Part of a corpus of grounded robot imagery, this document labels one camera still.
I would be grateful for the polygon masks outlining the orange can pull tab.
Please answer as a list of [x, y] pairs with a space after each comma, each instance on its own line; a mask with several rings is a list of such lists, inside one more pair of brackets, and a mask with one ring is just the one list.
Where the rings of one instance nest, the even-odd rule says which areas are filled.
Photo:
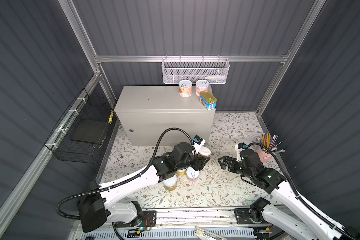
[[181, 80], [179, 82], [179, 94], [183, 98], [188, 98], [192, 95], [193, 83], [190, 80]]

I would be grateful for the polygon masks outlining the green orange can plastic lid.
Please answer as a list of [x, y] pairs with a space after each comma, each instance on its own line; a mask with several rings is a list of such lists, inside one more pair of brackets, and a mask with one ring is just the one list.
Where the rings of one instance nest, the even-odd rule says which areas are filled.
[[169, 179], [163, 180], [164, 186], [168, 191], [173, 191], [177, 188], [178, 178], [177, 176], [173, 176]]

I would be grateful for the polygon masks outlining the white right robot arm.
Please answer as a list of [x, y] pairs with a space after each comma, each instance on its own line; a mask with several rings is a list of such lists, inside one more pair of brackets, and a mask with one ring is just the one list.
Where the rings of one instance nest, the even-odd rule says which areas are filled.
[[268, 199], [258, 198], [247, 213], [252, 222], [268, 222], [300, 240], [360, 239], [360, 233], [355, 228], [344, 227], [301, 195], [285, 171], [266, 168], [251, 146], [244, 143], [236, 145], [236, 158], [224, 156], [218, 159], [221, 168], [264, 190], [296, 215], [293, 218], [281, 212]]

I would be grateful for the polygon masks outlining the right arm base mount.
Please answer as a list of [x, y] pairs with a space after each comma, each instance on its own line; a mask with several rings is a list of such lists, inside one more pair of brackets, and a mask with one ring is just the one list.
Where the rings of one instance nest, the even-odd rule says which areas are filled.
[[237, 224], [262, 224], [265, 222], [262, 212], [264, 208], [270, 205], [271, 202], [259, 198], [253, 202], [248, 208], [236, 208], [234, 209], [234, 214], [236, 217]]

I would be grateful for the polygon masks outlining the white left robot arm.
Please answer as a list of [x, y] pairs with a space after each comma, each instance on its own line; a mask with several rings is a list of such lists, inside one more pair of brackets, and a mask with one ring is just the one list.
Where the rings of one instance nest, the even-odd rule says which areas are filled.
[[[188, 141], [175, 145], [171, 152], [157, 156], [161, 140], [170, 131], [183, 133]], [[56, 212], [63, 218], [79, 220], [85, 233], [92, 232], [105, 223], [122, 222], [137, 226], [144, 217], [141, 206], [136, 201], [122, 204], [120, 200], [174, 177], [179, 170], [189, 167], [202, 170], [209, 161], [208, 157], [199, 157], [199, 151], [205, 142], [200, 136], [191, 138], [180, 128], [166, 129], [159, 136], [153, 155], [143, 169], [113, 182], [98, 185], [92, 181], [85, 192], [59, 201]]]

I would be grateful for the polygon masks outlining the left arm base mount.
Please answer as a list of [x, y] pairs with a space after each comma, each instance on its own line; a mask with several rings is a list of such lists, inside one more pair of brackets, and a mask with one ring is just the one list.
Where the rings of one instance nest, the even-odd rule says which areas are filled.
[[130, 223], [116, 222], [117, 228], [151, 228], [156, 226], [157, 211], [138, 212], [138, 216]]

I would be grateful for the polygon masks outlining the pink white can pull tab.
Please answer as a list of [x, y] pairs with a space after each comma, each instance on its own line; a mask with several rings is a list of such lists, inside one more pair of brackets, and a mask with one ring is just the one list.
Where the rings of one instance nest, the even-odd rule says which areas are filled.
[[196, 95], [200, 96], [201, 92], [208, 91], [210, 82], [207, 80], [197, 80], [196, 81]]

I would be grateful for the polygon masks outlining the gold rectangular tin can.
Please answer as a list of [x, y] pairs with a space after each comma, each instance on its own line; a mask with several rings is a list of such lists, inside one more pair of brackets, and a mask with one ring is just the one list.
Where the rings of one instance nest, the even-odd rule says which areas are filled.
[[200, 92], [199, 100], [200, 103], [209, 111], [216, 108], [217, 99], [209, 91]]

